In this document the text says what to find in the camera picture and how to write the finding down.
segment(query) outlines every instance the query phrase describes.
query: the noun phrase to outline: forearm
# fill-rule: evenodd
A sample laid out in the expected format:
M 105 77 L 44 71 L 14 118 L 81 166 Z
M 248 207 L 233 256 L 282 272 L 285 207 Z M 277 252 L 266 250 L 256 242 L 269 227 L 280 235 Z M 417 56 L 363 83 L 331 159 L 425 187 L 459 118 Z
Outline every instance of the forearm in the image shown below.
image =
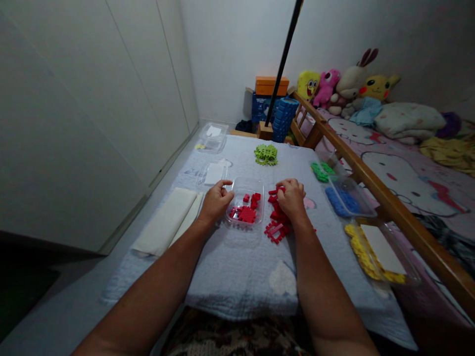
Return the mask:
M 188 291 L 209 229 L 195 221 L 132 285 L 77 354 L 147 355 Z
M 292 225 L 296 240 L 297 290 L 316 348 L 325 348 L 328 341 L 349 341 L 374 350 L 307 215 L 299 215 Z

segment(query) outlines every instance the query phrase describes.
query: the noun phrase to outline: cardboard box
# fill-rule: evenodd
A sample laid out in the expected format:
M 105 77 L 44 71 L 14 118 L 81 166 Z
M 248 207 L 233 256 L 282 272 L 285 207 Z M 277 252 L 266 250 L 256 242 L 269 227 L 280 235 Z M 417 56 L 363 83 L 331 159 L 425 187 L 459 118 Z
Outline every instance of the cardboard box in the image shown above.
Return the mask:
M 266 121 L 269 105 L 271 103 L 272 94 L 258 95 L 251 88 L 246 88 L 246 91 L 252 93 L 252 111 L 251 111 L 252 122 L 258 123 L 259 121 Z M 276 108 L 279 105 L 279 100 L 283 97 L 285 97 L 285 95 L 276 97 L 276 102 L 274 103 L 274 109 L 272 110 L 271 123 L 274 122 Z
M 276 85 L 277 77 L 256 77 L 256 94 L 257 95 L 272 95 L 274 93 L 274 87 Z M 285 96 L 287 94 L 289 80 L 286 77 L 281 78 L 279 83 L 279 89 L 277 90 L 278 96 Z

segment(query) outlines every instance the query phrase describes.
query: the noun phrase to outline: white rabbit plush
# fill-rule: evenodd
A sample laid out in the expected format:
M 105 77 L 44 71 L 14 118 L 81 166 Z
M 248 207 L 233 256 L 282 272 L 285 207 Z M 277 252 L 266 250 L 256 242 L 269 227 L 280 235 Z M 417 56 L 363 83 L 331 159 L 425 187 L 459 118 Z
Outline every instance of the white rabbit plush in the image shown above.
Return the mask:
M 330 111 L 330 113 L 333 115 L 341 114 L 342 117 L 351 116 L 351 114 L 354 113 L 355 110 L 351 106 L 351 102 L 356 98 L 360 88 L 365 83 L 367 77 L 366 66 L 373 62 L 377 55 L 377 48 L 374 50 L 369 48 L 365 54 L 363 54 L 361 61 L 343 73 L 336 85 L 336 93 L 332 95 L 329 101 L 328 111 Z

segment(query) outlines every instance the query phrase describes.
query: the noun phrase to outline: red block pile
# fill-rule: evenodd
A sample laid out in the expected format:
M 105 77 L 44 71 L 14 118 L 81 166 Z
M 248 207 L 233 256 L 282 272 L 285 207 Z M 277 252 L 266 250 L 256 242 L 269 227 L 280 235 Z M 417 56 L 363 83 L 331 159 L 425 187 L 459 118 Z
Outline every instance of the red block pile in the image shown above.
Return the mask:
M 269 225 L 267 225 L 265 234 L 270 238 L 272 242 L 279 244 L 282 239 L 290 232 L 290 220 L 282 211 L 277 200 L 277 192 L 282 190 L 285 192 L 284 187 L 279 187 L 276 190 L 271 190 L 269 192 L 269 199 L 267 200 L 274 207 L 274 211 L 271 214 L 271 219 L 273 220 Z
M 261 200 L 261 194 L 254 193 L 251 196 L 251 205 L 243 205 L 241 207 L 233 207 L 231 212 L 229 213 L 229 217 L 231 219 L 239 220 L 242 222 L 247 223 L 254 223 L 256 221 L 256 209 L 257 209 L 257 202 Z M 249 202 L 249 194 L 244 195 L 243 202 Z

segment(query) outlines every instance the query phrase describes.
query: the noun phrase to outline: wooden bed frame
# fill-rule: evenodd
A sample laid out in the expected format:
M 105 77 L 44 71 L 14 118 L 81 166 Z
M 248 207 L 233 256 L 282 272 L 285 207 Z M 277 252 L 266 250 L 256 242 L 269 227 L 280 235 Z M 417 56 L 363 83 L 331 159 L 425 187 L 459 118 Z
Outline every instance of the wooden bed frame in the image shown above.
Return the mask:
M 475 320 L 475 281 L 472 277 L 438 243 L 406 206 L 391 193 L 361 158 L 335 134 L 330 126 L 327 125 L 326 120 L 308 101 L 302 98 L 296 91 L 290 94 L 290 97 L 300 102 L 295 118 L 290 126 L 299 146 L 315 149 L 320 140 L 326 137 L 335 147 L 337 157 L 344 158 L 352 168 L 353 174 L 351 177 L 357 183 L 364 183 L 366 188 L 369 189 L 371 194 L 380 203 L 380 206 L 376 208 L 378 217 L 386 222 L 393 221 L 397 224 L 412 246 L 449 289 L 467 315 L 472 320 Z M 302 107 L 305 111 L 302 120 L 297 124 L 297 116 Z M 308 136 L 305 137 L 300 127 L 307 114 L 315 119 L 315 125 Z

